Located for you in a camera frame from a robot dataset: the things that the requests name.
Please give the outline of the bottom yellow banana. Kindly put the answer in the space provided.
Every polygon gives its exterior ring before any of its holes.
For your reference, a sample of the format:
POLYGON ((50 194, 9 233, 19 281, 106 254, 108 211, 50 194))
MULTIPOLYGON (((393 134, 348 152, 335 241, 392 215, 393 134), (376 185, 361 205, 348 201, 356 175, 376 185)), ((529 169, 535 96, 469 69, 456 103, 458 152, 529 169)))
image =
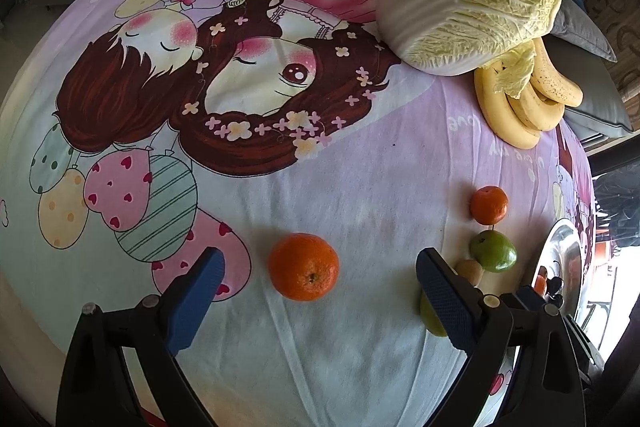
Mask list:
POLYGON ((503 142, 519 150, 531 150, 540 139, 540 132, 529 129, 515 115, 503 92, 496 92, 497 73, 492 68, 474 72, 474 88, 480 110, 489 128, 503 142))

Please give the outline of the green jujube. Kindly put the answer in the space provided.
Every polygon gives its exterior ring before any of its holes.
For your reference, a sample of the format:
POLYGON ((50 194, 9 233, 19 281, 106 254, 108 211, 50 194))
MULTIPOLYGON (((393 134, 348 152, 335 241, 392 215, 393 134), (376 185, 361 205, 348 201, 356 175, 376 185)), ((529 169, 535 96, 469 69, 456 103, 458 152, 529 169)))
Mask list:
POLYGON ((510 270, 518 261, 514 245, 495 230, 476 234, 469 243, 469 252, 485 271, 500 273, 510 270))
POLYGON ((425 328, 436 337, 446 337, 446 329, 444 326, 442 326, 442 322, 439 320, 433 306, 428 301, 424 293, 421 294, 419 307, 425 328))

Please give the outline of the top yellow banana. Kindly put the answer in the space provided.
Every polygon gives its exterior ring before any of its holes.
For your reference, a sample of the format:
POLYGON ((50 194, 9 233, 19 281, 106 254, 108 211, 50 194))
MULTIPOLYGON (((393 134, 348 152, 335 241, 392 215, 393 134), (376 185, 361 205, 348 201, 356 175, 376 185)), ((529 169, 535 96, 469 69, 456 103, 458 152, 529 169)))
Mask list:
POLYGON ((535 64, 530 78, 533 87, 546 98, 565 106, 578 107, 582 104, 582 89, 554 67, 542 39, 535 38, 533 44, 535 64))

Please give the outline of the dark cherry with stem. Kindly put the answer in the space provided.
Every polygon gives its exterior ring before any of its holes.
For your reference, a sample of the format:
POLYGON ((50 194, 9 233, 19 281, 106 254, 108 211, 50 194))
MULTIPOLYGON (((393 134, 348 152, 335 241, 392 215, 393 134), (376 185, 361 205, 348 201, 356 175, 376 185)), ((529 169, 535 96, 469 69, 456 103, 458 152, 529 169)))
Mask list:
POLYGON ((563 280, 561 277, 551 277, 547 280, 547 301, 558 308, 563 306, 563 280))

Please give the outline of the orange tangerine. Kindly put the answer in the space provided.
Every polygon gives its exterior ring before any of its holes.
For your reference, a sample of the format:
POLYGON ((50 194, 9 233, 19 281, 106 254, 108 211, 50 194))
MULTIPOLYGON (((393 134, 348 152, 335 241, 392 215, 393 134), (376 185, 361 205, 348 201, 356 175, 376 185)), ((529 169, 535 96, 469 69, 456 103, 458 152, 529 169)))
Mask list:
POLYGON ((492 227, 500 222, 509 207, 509 197, 502 188, 487 185, 474 192, 470 199, 472 218, 481 225, 492 227))
POLYGON ((283 297, 314 301, 334 288, 340 274, 340 259, 321 237, 294 233, 273 246, 268 271, 272 286, 283 297))
POLYGON ((537 274, 533 288, 540 297, 547 295, 547 277, 545 275, 537 274))

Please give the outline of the brown longan among fruits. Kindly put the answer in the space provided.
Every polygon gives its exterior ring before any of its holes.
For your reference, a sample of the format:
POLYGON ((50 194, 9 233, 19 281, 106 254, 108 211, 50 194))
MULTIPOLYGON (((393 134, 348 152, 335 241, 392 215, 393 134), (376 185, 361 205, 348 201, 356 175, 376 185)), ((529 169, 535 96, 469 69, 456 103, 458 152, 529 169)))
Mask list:
POLYGON ((454 267, 457 274, 468 281, 472 286, 477 287, 484 275, 484 269, 480 262, 475 259, 462 259, 454 267))

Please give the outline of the napa cabbage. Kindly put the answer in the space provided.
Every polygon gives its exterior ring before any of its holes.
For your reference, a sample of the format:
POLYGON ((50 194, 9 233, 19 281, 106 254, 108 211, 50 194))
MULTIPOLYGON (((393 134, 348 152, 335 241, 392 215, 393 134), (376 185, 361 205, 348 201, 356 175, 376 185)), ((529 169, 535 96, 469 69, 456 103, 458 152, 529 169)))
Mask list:
POLYGON ((506 61, 497 92, 519 98, 533 74, 535 38, 552 29, 562 0, 378 0, 382 39, 410 66, 457 76, 506 61))

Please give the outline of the round steel plate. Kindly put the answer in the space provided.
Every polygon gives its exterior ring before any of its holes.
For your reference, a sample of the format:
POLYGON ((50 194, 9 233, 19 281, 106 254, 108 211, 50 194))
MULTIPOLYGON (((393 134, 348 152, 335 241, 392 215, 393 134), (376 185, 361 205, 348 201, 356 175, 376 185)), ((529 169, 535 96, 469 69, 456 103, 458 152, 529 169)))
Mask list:
POLYGON ((563 280, 562 312, 577 317, 582 293, 582 246, 580 237, 573 222, 562 218, 555 222, 547 238, 539 249, 538 257, 529 263, 522 280, 523 285, 534 286, 537 274, 561 277, 563 280))

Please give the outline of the middle yellow banana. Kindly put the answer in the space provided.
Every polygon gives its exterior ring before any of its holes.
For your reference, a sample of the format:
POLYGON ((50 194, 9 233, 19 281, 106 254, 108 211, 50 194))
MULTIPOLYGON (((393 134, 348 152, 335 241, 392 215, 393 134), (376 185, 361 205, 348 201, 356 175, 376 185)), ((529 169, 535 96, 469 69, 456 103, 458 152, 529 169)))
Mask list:
POLYGON ((530 83, 527 83, 519 98, 507 96, 513 112, 522 124, 538 131, 551 131, 564 116, 565 106, 543 100, 530 83))

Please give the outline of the light grey cushion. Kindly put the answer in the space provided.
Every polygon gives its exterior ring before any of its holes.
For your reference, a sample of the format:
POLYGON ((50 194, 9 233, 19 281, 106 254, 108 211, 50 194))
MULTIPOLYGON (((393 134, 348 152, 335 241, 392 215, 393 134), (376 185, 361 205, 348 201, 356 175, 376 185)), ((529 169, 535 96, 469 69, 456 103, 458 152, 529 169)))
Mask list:
POLYGON ((605 61, 617 62, 617 56, 611 43, 574 0, 562 1, 550 34, 593 55, 604 58, 605 61))

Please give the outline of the cartoon print tablecloth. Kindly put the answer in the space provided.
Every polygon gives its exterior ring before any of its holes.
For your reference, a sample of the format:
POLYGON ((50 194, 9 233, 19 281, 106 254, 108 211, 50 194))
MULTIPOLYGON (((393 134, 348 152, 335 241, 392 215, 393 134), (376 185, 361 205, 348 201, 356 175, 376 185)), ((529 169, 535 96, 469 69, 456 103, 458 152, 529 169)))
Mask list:
POLYGON ((419 426, 464 354, 427 332, 416 255, 449 262, 498 230, 518 286, 556 220, 594 247, 587 155, 565 122, 503 142, 474 75, 439 76, 382 39, 378 0, 77 0, 1 106, 1 366, 48 423, 81 307, 166 291, 206 247, 227 272, 178 361, 221 426, 419 426), (294 233, 340 259, 294 301, 268 259, 294 233))

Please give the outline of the yellow banana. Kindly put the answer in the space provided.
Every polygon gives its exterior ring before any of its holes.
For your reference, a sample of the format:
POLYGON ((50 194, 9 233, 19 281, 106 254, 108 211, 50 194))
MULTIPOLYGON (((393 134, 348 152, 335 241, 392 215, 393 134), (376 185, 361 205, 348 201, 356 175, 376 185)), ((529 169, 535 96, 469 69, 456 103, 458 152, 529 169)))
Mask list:
POLYGON ((515 115, 503 92, 496 92, 497 73, 492 68, 474 72, 474 88, 480 110, 489 128, 503 142, 519 150, 531 150, 540 139, 540 132, 529 129, 515 115))
POLYGON ((513 112, 522 124, 538 131, 551 131, 564 116, 565 106, 543 100, 530 83, 527 83, 519 98, 507 96, 513 112))
POLYGON ((565 106, 578 107, 582 104, 582 89, 554 67, 542 39, 535 38, 533 44, 535 64, 530 78, 533 87, 546 98, 565 106))

